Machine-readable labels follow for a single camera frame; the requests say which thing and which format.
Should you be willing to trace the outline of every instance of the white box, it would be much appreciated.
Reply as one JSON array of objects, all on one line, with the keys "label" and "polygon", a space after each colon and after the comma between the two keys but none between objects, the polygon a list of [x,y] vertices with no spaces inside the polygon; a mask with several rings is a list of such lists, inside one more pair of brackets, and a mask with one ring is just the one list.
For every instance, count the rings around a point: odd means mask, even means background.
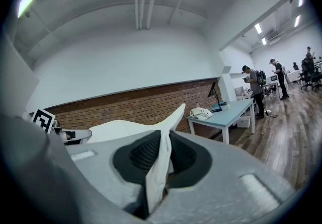
[{"label": "white box", "polygon": [[240,117],[239,120],[237,120],[237,127],[249,128],[250,124],[251,124],[250,116]]}]

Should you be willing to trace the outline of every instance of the wooden floor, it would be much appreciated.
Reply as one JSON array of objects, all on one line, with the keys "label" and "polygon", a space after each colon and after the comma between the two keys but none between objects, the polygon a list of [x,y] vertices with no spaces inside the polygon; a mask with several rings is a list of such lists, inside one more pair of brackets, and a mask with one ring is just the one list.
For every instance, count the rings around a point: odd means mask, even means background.
[{"label": "wooden floor", "polygon": [[250,128],[229,131],[229,142],[277,171],[295,189],[302,187],[316,166],[322,141],[322,89],[317,92],[289,85],[287,100],[276,93],[265,97],[266,109],[277,118],[256,120],[255,134]]}]

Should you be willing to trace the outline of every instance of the black lamp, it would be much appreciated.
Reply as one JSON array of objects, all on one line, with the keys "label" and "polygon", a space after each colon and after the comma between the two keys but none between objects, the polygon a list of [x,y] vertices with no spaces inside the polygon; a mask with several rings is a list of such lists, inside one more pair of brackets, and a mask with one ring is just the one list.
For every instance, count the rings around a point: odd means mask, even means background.
[{"label": "black lamp", "polygon": [[213,110],[211,110],[211,112],[213,112],[213,113],[214,112],[222,111],[222,108],[220,106],[220,101],[219,101],[218,95],[217,95],[216,90],[215,90],[215,85],[216,85],[216,82],[213,82],[212,83],[212,86],[211,86],[211,89],[210,89],[210,92],[208,94],[208,97],[215,95],[216,96],[216,99],[218,101],[218,104],[219,104],[219,109],[213,109]]}]

